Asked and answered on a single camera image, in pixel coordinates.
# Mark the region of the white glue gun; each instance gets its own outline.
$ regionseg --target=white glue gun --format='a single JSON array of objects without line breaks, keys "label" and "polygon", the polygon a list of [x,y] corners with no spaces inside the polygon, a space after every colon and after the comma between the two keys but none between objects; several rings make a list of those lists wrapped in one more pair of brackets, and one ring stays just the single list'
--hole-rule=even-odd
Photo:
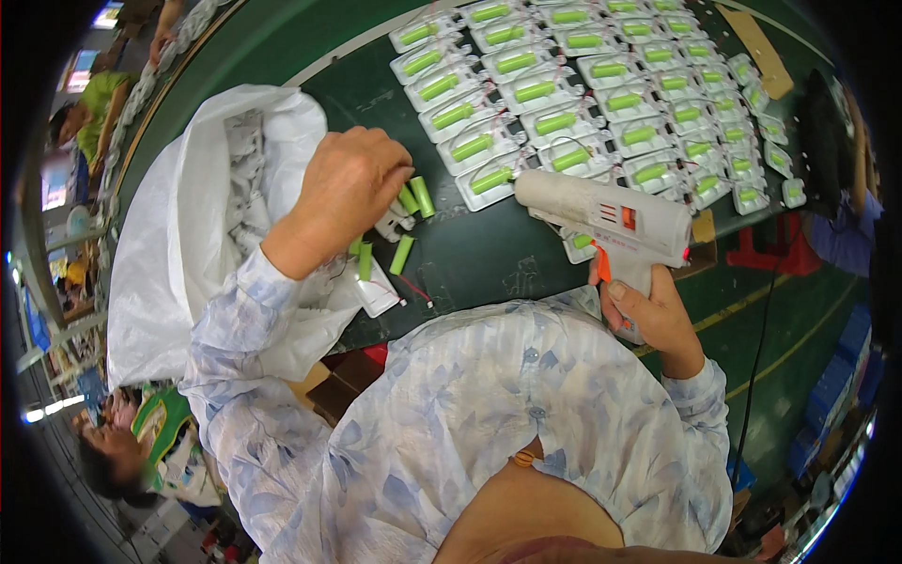
[{"label": "white glue gun", "polygon": [[[652,264],[679,268],[689,256],[689,208],[613,180],[524,171],[514,182],[514,196],[532,217],[593,237],[599,277],[624,282],[646,297]],[[645,342],[636,322],[625,315],[616,335],[637,345]]]}]

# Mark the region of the purple shirt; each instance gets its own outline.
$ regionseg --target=purple shirt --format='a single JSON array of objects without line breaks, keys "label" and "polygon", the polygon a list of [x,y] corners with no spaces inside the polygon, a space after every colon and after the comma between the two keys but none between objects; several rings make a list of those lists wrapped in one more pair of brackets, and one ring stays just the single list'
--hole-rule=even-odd
[{"label": "purple shirt", "polygon": [[833,221],[813,216],[811,248],[826,262],[867,278],[870,249],[874,246],[874,221],[882,212],[879,202],[870,192],[865,192],[864,211],[861,217],[855,217],[846,197]]}]

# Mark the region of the red plastic stool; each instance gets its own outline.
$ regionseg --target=red plastic stool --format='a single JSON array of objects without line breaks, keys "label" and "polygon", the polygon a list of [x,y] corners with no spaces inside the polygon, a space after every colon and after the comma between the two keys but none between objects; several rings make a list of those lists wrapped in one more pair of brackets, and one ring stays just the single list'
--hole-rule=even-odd
[{"label": "red plastic stool", "polygon": [[[727,264],[772,271],[777,266],[777,261],[784,257],[783,262],[777,268],[777,272],[781,274],[805,276],[820,268],[820,257],[805,241],[805,236],[799,233],[802,228],[802,219],[798,212],[793,211],[786,214],[786,222],[782,219],[782,217],[777,218],[777,244],[768,245],[766,253],[755,251],[751,242],[751,227],[744,227],[739,232],[739,250],[727,252]],[[796,241],[790,245],[789,237],[792,236],[796,238]]]}]

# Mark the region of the loose green battery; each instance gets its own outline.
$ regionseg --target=loose green battery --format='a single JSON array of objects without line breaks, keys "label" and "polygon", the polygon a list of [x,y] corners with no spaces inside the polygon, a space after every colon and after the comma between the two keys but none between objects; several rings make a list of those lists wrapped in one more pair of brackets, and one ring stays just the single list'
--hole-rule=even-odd
[{"label": "loose green battery", "polygon": [[436,209],[432,207],[432,198],[429,197],[429,190],[426,190],[426,181],[422,176],[414,177],[408,180],[413,195],[417,197],[417,205],[419,206],[419,214],[423,219],[436,215]]},{"label": "loose green battery", "polygon": [[636,129],[630,129],[630,131],[624,131],[623,143],[626,145],[641,143],[650,140],[656,134],[658,134],[658,132],[655,131],[654,127],[651,125],[644,125],[642,127],[637,127]]},{"label": "loose green battery", "polygon": [[481,134],[472,141],[468,141],[451,150],[451,158],[457,162],[467,159],[480,151],[485,151],[494,144],[494,139],[489,134]]},{"label": "loose green battery", "polygon": [[474,111],[473,104],[464,102],[460,106],[452,107],[446,112],[442,112],[438,116],[433,117],[432,126],[437,130],[445,129],[451,124],[456,124],[460,120],[472,116]]},{"label": "loose green battery", "polygon": [[601,44],[601,35],[569,35],[566,38],[566,46],[570,49],[591,49]]},{"label": "loose green battery", "polygon": [[686,147],[686,156],[691,159],[692,157],[707,153],[710,149],[711,144],[708,142],[692,143],[691,145]]},{"label": "loose green battery", "polygon": [[548,96],[554,91],[555,83],[551,80],[543,80],[538,84],[533,84],[532,86],[527,86],[525,88],[515,90],[513,96],[517,98],[517,101],[522,104],[523,102],[529,102],[530,100],[534,100],[536,98]]},{"label": "loose green battery", "polygon": [[364,235],[360,234],[354,241],[351,241],[351,244],[347,247],[348,254],[352,254],[357,256],[360,254],[360,245],[364,241]]},{"label": "loose green battery", "polygon": [[737,141],[741,141],[742,137],[745,137],[745,132],[742,131],[739,127],[733,127],[733,129],[728,129],[723,132],[723,135],[730,143],[736,143]]},{"label": "loose green battery", "polygon": [[608,2],[608,10],[612,12],[635,12],[636,5],[633,2]]},{"label": "loose green battery", "polygon": [[536,64],[536,53],[523,53],[521,55],[517,55],[516,57],[499,60],[497,63],[495,63],[495,68],[501,74],[507,74],[512,70],[522,69],[523,67],[528,67],[529,65],[534,64]]},{"label": "loose green battery", "polygon": [[473,191],[473,194],[478,196],[511,179],[513,179],[513,170],[511,170],[511,167],[502,166],[499,170],[470,182],[470,190]]},{"label": "loose green battery", "polygon": [[623,25],[623,32],[627,35],[648,35],[651,33],[651,26],[644,23],[626,23]]},{"label": "loose green battery", "polygon": [[705,82],[720,82],[723,80],[723,74],[713,70],[703,70],[702,79]]},{"label": "loose green battery", "polygon": [[593,65],[592,76],[595,79],[617,77],[626,74],[626,65],[621,62],[612,62],[604,65]]},{"label": "loose green battery", "polygon": [[358,275],[360,279],[364,282],[370,281],[370,272],[373,269],[373,244],[372,243],[361,243],[360,244],[360,271],[358,271]]},{"label": "loose green battery", "polygon": [[641,101],[642,96],[636,92],[630,92],[630,94],[627,94],[626,96],[608,98],[607,105],[609,110],[615,111],[622,110],[626,107],[638,106]]},{"label": "loose green battery", "polygon": [[569,10],[567,12],[554,12],[551,15],[553,23],[582,22],[587,16],[583,10]]},{"label": "loose green battery", "polygon": [[402,45],[410,45],[413,42],[418,42],[419,40],[429,37],[431,34],[438,33],[438,25],[435,22],[427,23],[426,25],[422,25],[417,29],[404,33],[398,40]]},{"label": "loose green battery", "polygon": [[523,37],[525,33],[526,31],[522,25],[514,25],[504,30],[486,33],[485,42],[489,45],[497,45],[498,43],[505,43]]},{"label": "loose green battery", "polygon": [[588,160],[589,152],[583,147],[580,147],[575,151],[557,157],[551,162],[551,166],[554,167],[555,172],[561,172]]},{"label": "loose green battery", "polygon": [[585,233],[580,233],[573,238],[573,246],[577,249],[585,249],[592,243],[592,238]]},{"label": "loose green battery", "polygon": [[667,27],[670,28],[671,32],[675,33],[689,33],[692,31],[692,26],[686,22],[667,22]]},{"label": "loose green battery", "polygon": [[726,112],[736,107],[736,102],[733,101],[732,98],[724,98],[722,100],[717,100],[716,102],[714,102],[714,106],[717,107],[718,110]]},{"label": "loose green battery", "polygon": [[711,54],[704,45],[689,45],[689,54],[693,57],[707,57]]},{"label": "loose green battery", "polygon": [[407,255],[410,254],[410,248],[413,246],[414,238],[409,235],[400,236],[398,248],[395,249],[395,255],[391,259],[389,272],[395,276],[400,276],[404,270],[404,263],[407,262]]},{"label": "loose green battery", "polygon": [[716,176],[705,176],[698,182],[698,184],[695,185],[695,193],[702,195],[706,191],[716,186],[717,182],[719,181],[720,179],[718,179]]},{"label": "loose green battery", "polygon": [[639,184],[642,184],[648,182],[649,180],[661,178],[662,176],[664,176],[665,172],[667,172],[667,165],[663,162],[659,162],[657,164],[651,164],[644,169],[633,172],[632,179],[637,181]]},{"label": "loose green battery", "polygon": [[560,116],[546,117],[536,122],[536,133],[539,135],[547,135],[558,129],[570,127],[576,123],[576,114],[565,112]]},{"label": "loose green battery", "polygon": [[694,119],[698,119],[701,115],[702,110],[692,106],[674,112],[674,119],[678,124],[682,124],[683,122],[691,122]]},{"label": "loose green battery", "polygon": [[663,62],[673,59],[673,52],[670,49],[653,49],[645,51],[645,60],[647,62]]},{"label": "loose green battery", "polygon": [[438,49],[433,49],[425,55],[420,55],[416,59],[404,65],[404,74],[412,77],[429,65],[435,64],[440,60],[442,60],[442,54],[438,52]]},{"label": "loose green battery", "polygon": [[679,90],[688,84],[686,77],[667,77],[661,79],[661,87],[665,90]]},{"label": "loose green battery", "polygon": [[398,201],[407,210],[407,213],[413,215],[419,211],[419,204],[417,203],[417,199],[413,197],[413,194],[410,193],[410,189],[407,187],[407,184],[401,184],[400,192],[398,193]]},{"label": "loose green battery", "polygon": [[474,22],[484,22],[485,20],[491,20],[492,18],[498,18],[510,13],[510,6],[506,4],[498,4],[488,8],[483,8],[482,10],[476,10],[475,12],[470,14],[470,17],[473,18]]},{"label": "loose green battery", "polygon": [[457,86],[457,75],[455,73],[446,74],[441,79],[436,80],[432,84],[423,87],[419,91],[419,97],[423,98],[424,102],[428,102],[432,98],[438,96],[439,94],[450,90]]}]

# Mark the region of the person in purple shirt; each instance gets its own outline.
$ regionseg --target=person in purple shirt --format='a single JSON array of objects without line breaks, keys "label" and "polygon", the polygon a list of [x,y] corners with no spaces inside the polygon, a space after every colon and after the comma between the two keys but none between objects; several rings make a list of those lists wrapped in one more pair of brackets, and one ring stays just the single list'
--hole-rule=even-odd
[{"label": "person in purple shirt", "polygon": [[805,214],[803,233],[821,259],[847,273],[867,278],[870,250],[874,246],[874,221],[883,213],[883,207],[871,193],[876,190],[876,182],[870,159],[870,141],[861,111],[848,89],[845,95],[855,129],[855,166],[851,190],[843,193],[835,219]]}]

